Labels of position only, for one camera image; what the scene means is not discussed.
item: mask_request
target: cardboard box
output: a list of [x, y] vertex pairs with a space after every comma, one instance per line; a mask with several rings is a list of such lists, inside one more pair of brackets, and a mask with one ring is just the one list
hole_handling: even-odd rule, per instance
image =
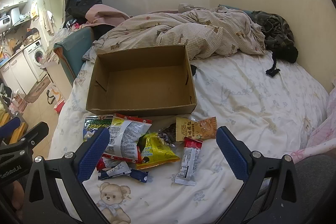
[[197, 105], [183, 45], [98, 54], [86, 109], [139, 117], [191, 113]]

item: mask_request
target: red and white snack wrapper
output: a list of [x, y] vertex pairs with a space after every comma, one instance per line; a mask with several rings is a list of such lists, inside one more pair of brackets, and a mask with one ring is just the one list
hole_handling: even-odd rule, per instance
[[192, 186], [196, 185], [195, 173], [202, 144], [202, 141], [193, 140], [188, 137], [184, 138], [181, 168], [180, 172], [175, 177], [175, 183]]
[[106, 170], [112, 167], [117, 166], [120, 163], [119, 160], [112, 160], [109, 158], [101, 157], [97, 163], [97, 171]]
[[142, 158], [137, 143], [151, 125], [151, 120], [113, 114], [109, 129], [110, 143], [107, 145], [103, 157], [141, 163]]

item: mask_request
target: floor mat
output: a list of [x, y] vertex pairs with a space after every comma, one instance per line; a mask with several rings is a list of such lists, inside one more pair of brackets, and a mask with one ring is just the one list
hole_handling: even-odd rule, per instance
[[30, 92], [26, 95], [25, 100], [28, 103], [35, 102], [49, 84], [50, 79], [48, 77], [44, 77], [44, 79], [41, 82], [36, 83], [31, 88]]

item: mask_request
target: yellow bag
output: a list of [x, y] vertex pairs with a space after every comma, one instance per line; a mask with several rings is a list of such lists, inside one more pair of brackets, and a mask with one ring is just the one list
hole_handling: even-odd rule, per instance
[[139, 140], [139, 146], [144, 148], [141, 152], [142, 163], [136, 165], [137, 169], [145, 169], [180, 160], [180, 157], [171, 151], [169, 145], [156, 132], [144, 135]]

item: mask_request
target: pink fabric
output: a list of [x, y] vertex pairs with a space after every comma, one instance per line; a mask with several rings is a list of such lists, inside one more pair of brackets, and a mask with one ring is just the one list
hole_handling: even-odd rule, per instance
[[330, 95], [327, 104], [327, 119], [310, 135], [305, 149], [290, 153], [294, 163], [307, 157], [326, 153], [336, 148], [336, 88]]
[[92, 27], [100, 24], [108, 24], [116, 27], [130, 17], [126, 13], [110, 6], [96, 4], [88, 10], [85, 18], [88, 21], [85, 24], [82, 24], [81, 28]]

